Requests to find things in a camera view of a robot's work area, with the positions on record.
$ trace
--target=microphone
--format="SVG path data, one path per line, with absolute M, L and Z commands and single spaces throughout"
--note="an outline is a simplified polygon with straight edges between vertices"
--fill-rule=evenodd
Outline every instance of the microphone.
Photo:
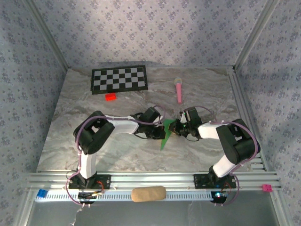
M 181 104 L 182 103 L 182 94 L 181 94 L 182 79 L 181 78 L 176 78 L 174 80 L 174 85 L 175 85 L 175 89 L 177 90 L 178 104 Z

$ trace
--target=red block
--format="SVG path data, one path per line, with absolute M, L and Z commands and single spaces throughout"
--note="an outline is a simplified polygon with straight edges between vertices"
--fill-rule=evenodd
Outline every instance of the red block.
M 267 185 L 267 184 L 262 185 L 262 190 L 264 192 L 272 192 L 273 191 L 272 186 L 271 185 Z
M 116 94 L 115 93 L 108 93 L 108 94 L 105 95 L 105 99 L 107 101 L 116 100 Z

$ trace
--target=black and white checkerboard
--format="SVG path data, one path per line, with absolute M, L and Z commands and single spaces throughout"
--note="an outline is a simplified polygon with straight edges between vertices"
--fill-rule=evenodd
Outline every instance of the black and white checkerboard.
M 148 88 L 144 65 L 92 70 L 92 94 L 145 89 Z

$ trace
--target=table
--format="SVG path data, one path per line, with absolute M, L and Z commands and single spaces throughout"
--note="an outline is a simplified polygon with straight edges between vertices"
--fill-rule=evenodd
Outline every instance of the table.
M 91 68 L 69 69 L 55 109 L 37 170 L 75 170 L 78 163 L 74 129 L 92 112 L 128 116 L 148 107 L 163 105 L 167 118 L 176 118 L 186 107 L 202 105 L 218 120 L 239 118 L 225 69 L 146 67 L 149 89 L 117 93 L 106 101 L 104 94 L 92 95 Z M 177 104 L 174 79 L 182 78 L 182 101 Z M 203 121 L 211 120 L 199 110 Z M 110 136 L 98 152 L 98 171 L 208 171 L 223 155 L 220 142 L 203 139 L 191 142 L 172 135 L 164 149 L 161 141 L 143 140 L 130 134 Z M 249 165 L 240 170 L 248 171 Z

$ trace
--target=wall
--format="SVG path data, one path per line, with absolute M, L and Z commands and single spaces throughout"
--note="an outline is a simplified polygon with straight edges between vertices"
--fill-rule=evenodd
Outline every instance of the wall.
M 1 1 L 0 225 L 12 225 L 22 174 L 35 172 L 64 73 L 21 1 Z
M 296 225 L 301 225 L 301 3 L 281 1 L 238 72 Z
M 70 67 L 233 65 L 266 0 L 34 0 Z

